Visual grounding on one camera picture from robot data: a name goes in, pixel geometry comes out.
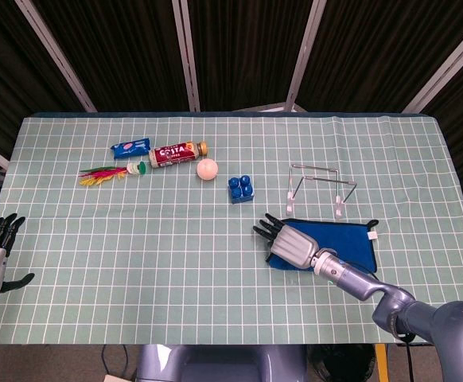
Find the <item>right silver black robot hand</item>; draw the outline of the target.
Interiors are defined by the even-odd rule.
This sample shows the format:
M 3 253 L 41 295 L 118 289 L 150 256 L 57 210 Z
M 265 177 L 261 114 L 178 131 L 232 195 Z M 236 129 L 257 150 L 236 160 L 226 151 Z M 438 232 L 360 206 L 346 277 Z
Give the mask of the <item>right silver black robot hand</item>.
M 266 262 L 280 270 L 310 269 L 319 251 L 317 241 L 269 213 L 265 217 L 252 229 L 267 240 Z

